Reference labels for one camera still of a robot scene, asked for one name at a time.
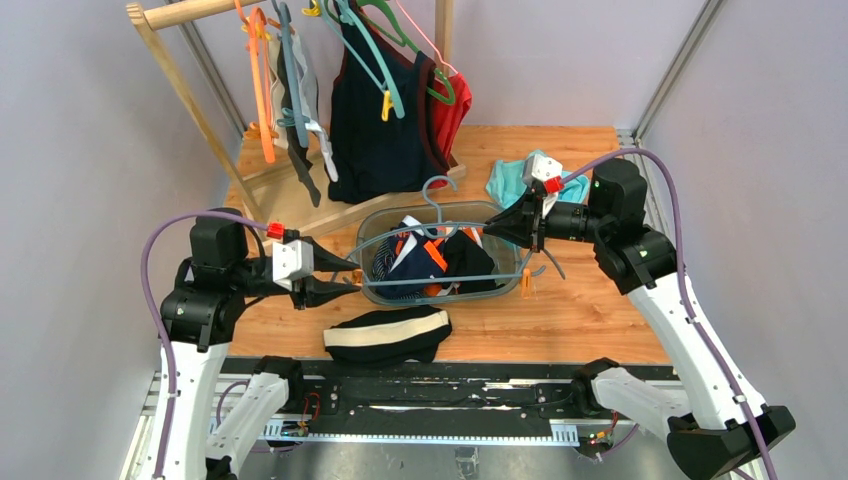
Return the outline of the pink thin hanger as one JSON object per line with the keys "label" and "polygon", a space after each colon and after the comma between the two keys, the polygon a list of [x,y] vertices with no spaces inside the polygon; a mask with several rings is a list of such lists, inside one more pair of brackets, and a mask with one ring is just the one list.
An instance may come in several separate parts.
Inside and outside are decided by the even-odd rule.
{"label": "pink thin hanger", "polygon": [[426,43],[432,48],[433,53],[436,54],[437,59],[439,60],[439,63],[443,66],[446,66],[448,68],[448,70],[450,72],[452,72],[453,74],[459,75],[460,72],[453,65],[451,65],[449,62],[447,62],[444,59],[444,57],[442,55],[442,53],[443,53],[442,50],[425,34],[425,32],[421,29],[421,27],[415,22],[415,20],[410,16],[410,14],[404,8],[403,4],[400,1],[395,1],[395,2],[396,2],[396,5],[398,6],[398,8],[400,9],[400,11],[406,17],[406,19],[410,22],[410,24],[413,26],[413,28],[419,33],[419,36],[421,36],[426,41]]}

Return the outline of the white grey underwear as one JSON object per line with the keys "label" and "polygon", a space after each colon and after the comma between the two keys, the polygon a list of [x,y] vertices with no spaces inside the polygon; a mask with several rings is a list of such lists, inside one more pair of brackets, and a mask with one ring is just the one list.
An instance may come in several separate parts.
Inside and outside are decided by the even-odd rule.
{"label": "white grey underwear", "polygon": [[271,43],[275,80],[272,82],[273,127],[281,138],[275,143],[286,149],[298,181],[306,189],[312,206],[322,194],[312,178],[308,159],[309,140],[319,142],[324,171],[330,181],[338,180],[332,146],[319,114],[320,90],[311,54],[293,27],[281,31]]}

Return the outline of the teal clip hanger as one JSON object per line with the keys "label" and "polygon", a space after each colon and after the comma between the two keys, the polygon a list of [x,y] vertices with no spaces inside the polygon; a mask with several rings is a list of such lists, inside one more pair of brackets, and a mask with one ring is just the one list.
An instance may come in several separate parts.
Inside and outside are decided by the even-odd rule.
{"label": "teal clip hanger", "polygon": [[333,1],[333,4],[338,8],[336,22],[339,25],[351,25],[359,31],[374,58],[374,63],[378,67],[381,77],[378,77],[372,71],[369,67],[369,63],[360,55],[359,50],[348,41],[348,39],[344,36],[343,31],[332,26],[332,15],[330,14],[330,7],[328,6],[327,1],[310,1],[309,6],[302,8],[301,12],[307,17],[321,18],[339,37],[347,49],[347,52],[353,55],[357,62],[362,66],[363,70],[368,74],[369,78],[381,91],[381,120],[383,122],[387,122],[391,113],[394,113],[398,119],[404,118],[406,112],[400,96],[400,91],[396,86],[387,63],[382,57],[379,47],[369,33],[369,29],[361,20],[360,15],[350,6],[349,1]]}

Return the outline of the red garment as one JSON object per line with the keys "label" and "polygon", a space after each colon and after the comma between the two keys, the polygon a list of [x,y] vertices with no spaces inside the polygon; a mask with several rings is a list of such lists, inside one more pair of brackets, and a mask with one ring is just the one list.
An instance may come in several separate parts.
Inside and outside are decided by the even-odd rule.
{"label": "red garment", "polygon": [[455,94],[453,104],[447,105],[427,94],[430,140],[444,173],[450,169],[449,160],[457,131],[472,105],[472,92],[465,77],[457,73],[448,80]]}

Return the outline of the striped navy underwear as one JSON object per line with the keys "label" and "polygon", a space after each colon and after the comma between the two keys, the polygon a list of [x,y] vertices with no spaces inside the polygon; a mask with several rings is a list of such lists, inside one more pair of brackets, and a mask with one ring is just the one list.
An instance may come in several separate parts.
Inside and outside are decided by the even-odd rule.
{"label": "striped navy underwear", "polygon": [[385,239],[378,247],[374,255],[371,279],[374,281],[385,280],[394,265],[397,253],[390,239]]}

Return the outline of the teal cloth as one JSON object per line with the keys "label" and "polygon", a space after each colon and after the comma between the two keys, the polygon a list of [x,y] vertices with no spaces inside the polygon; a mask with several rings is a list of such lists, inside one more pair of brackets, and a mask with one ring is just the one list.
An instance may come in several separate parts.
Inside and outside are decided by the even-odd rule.
{"label": "teal cloth", "polygon": [[[540,156],[547,160],[549,156],[542,150],[534,150],[524,160],[497,160],[492,168],[485,190],[492,200],[503,209],[514,204],[526,190],[522,174],[528,160]],[[569,203],[583,203],[589,193],[590,180],[580,175],[569,181],[559,192],[558,200]]]}

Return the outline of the orange white underwear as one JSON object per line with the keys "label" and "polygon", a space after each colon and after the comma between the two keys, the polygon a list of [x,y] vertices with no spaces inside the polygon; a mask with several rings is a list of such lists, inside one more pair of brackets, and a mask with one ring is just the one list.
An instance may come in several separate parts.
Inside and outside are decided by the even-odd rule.
{"label": "orange white underwear", "polygon": [[[482,248],[479,228],[463,227],[450,238],[427,240],[424,244],[427,253],[441,273],[446,277],[479,276],[492,273],[494,262]],[[431,284],[423,289],[428,297],[449,294],[471,294],[490,291],[497,288],[494,280],[443,282]]]}

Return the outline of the black cream-band underwear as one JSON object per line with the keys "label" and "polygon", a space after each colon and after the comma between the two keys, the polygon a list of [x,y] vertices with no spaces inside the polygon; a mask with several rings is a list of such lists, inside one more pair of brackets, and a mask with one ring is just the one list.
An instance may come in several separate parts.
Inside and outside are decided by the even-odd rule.
{"label": "black cream-band underwear", "polygon": [[323,344],[336,362],[383,368],[433,362],[452,332],[447,311],[422,305],[365,313],[324,330]]}

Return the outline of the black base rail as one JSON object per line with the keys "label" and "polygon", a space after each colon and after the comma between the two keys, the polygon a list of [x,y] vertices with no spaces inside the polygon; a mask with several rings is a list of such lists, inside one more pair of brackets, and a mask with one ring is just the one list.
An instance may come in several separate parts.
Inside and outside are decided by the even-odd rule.
{"label": "black base rail", "polygon": [[581,448],[592,433],[631,428],[624,415],[584,414],[575,364],[436,362],[380,370],[329,360],[302,363],[306,397],[272,416],[262,438],[290,440],[298,421],[311,443],[415,443]]}

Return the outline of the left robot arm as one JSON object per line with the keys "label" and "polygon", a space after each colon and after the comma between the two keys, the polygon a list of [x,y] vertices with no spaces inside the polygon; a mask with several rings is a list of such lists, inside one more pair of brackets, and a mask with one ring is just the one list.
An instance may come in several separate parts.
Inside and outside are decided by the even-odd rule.
{"label": "left robot arm", "polygon": [[143,295],[160,341],[160,389],[142,479],[235,479],[266,424],[304,407],[302,364],[266,356],[218,425],[213,400],[238,320],[254,303],[286,296],[298,310],[354,293],[353,284],[323,281],[323,272],[356,264],[279,223],[263,224],[232,208],[192,212],[190,255],[161,301]]}

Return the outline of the navy orange boxer underwear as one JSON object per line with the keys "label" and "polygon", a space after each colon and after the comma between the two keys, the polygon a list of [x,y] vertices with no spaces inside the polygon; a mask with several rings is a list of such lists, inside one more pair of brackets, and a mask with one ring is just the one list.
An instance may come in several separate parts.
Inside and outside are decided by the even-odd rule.
{"label": "navy orange boxer underwear", "polygon": [[422,230],[412,230],[400,232],[386,239],[392,241],[397,258],[386,279],[377,282],[403,281],[403,284],[378,285],[374,287],[376,293],[392,300],[427,298],[428,296],[423,294],[423,289],[428,285],[441,283],[408,283],[408,280],[444,277],[435,262],[424,252],[424,244],[427,240],[440,238],[430,238]]}

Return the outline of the aluminium frame rail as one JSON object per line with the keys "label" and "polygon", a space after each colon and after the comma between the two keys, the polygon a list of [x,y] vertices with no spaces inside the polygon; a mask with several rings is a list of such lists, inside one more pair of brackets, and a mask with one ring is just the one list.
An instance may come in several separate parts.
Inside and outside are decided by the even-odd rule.
{"label": "aluminium frame rail", "polygon": [[[635,127],[616,131],[619,145],[622,148],[647,148],[646,140],[651,130],[677,90],[687,67],[694,59],[703,40],[708,36],[725,4],[726,1],[722,0],[708,0],[702,3],[698,14],[677,48]],[[672,214],[667,212],[660,198],[660,189],[665,189],[664,186],[658,185],[658,182],[663,179],[662,174],[658,173],[658,168],[653,161],[642,155],[627,155],[626,158],[635,163],[640,172],[647,178],[646,210],[648,224],[673,238]]]}

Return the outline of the dark navy tank top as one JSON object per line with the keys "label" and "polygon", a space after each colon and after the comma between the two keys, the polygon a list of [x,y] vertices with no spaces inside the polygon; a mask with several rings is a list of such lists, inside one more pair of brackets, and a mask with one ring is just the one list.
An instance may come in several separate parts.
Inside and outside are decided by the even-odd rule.
{"label": "dark navy tank top", "polygon": [[[430,140],[427,94],[434,96],[437,85],[434,60],[420,50],[407,58],[367,20],[360,2],[349,2],[379,47],[406,112],[402,119],[391,113],[387,122],[381,120],[381,91],[343,44],[330,100],[330,142],[338,180],[329,185],[328,196],[359,204],[388,193],[418,192],[427,180],[448,171],[440,167]],[[336,22],[338,8],[333,1],[328,6]],[[381,77],[359,31],[346,24],[338,27]]]}

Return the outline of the wooden clothes rack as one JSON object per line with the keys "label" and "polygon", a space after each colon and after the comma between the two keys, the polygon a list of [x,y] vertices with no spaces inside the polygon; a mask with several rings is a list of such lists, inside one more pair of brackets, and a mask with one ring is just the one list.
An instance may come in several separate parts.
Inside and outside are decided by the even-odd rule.
{"label": "wooden clothes rack", "polygon": [[[280,31],[272,34],[269,46],[272,69],[271,79],[273,82],[275,80],[271,58],[271,43],[273,39],[288,27],[294,28],[304,44],[306,43],[305,35],[300,29],[293,26],[292,16],[286,3],[282,1],[273,1],[268,4],[258,1],[242,2],[245,3],[244,10],[246,14],[253,7],[261,7],[269,19],[277,20],[280,23]],[[257,160],[264,161],[266,166],[261,172],[247,176],[243,175],[238,168],[237,157],[226,151],[222,141],[216,135],[211,124],[203,114],[187,80],[184,78],[160,37],[160,31],[171,26],[186,24],[200,18],[228,11],[237,13],[234,1],[182,1],[150,10],[144,9],[137,3],[130,3],[127,5],[126,11],[133,26],[160,65],[219,163],[225,169],[233,187],[237,190],[241,198],[243,212],[247,218],[265,224],[279,222],[289,228],[297,228],[305,234],[319,237],[359,221],[380,209],[399,206],[405,201],[412,199],[421,191],[388,193],[359,204],[333,201],[328,196],[328,187],[332,181],[329,180],[328,175],[324,171],[319,142],[316,138],[312,137],[308,144],[308,159],[313,163],[310,173],[322,194],[320,205],[314,207],[309,201],[306,189],[296,177],[294,167],[289,160],[286,149],[275,143],[281,136],[277,133],[278,137],[274,140],[276,161],[274,164],[267,164],[263,158],[260,141],[250,140],[245,136],[250,123],[242,132],[242,138],[245,141],[244,150],[246,153],[253,155]],[[239,44],[246,50],[247,34],[242,31],[241,25],[242,22],[238,16],[236,34]],[[320,122],[326,129],[329,140],[331,119],[330,100],[333,82],[326,89],[321,88],[318,83],[320,90]],[[455,162],[452,156],[450,156],[449,165],[450,169],[446,174],[430,178],[424,183],[423,187],[442,187],[449,180],[456,180],[462,177],[464,170]]]}

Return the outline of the black underwear in basket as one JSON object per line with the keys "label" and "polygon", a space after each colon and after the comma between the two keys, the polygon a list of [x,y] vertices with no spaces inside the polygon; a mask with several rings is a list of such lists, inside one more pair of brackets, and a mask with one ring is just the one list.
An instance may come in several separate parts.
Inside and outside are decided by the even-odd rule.
{"label": "black underwear in basket", "polygon": [[[447,263],[445,277],[484,276],[493,273],[495,263],[482,247],[480,228],[462,228],[446,240],[443,257]],[[471,294],[495,290],[493,279],[477,281],[443,282],[442,288],[454,288],[458,294]]]}

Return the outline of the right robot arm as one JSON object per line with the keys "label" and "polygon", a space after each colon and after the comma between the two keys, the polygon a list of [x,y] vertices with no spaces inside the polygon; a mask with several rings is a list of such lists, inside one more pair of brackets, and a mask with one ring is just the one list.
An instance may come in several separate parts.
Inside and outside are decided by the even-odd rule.
{"label": "right robot arm", "polygon": [[539,252],[549,240],[589,243],[600,270],[646,319],[669,356],[684,392],[669,394],[601,358],[571,383],[585,415],[622,415],[662,440],[690,479],[715,479],[754,460],[796,426],[745,378],[696,301],[686,274],[682,236],[645,220],[648,193],[639,168],[621,157],[594,162],[587,199],[559,198],[560,164],[540,156],[522,172],[525,190],[484,227],[487,234]]}

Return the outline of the orange hanger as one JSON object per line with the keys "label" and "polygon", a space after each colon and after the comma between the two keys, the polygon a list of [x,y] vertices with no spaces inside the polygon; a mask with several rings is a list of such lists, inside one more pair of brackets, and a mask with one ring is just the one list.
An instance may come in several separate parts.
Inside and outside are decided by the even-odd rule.
{"label": "orange hanger", "polygon": [[274,140],[278,134],[274,131],[274,114],[271,95],[271,61],[269,46],[273,33],[280,31],[280,23],[269,19],[261,7],[253,7],[245,13],[245,3],[234,1],[235,10],[242,22],[241,29],[247,34],[248,52],[253,85],[257,120],[251,122],[245,136],[250,140],[259,140],[264,161],[274,164],[276,161]]}

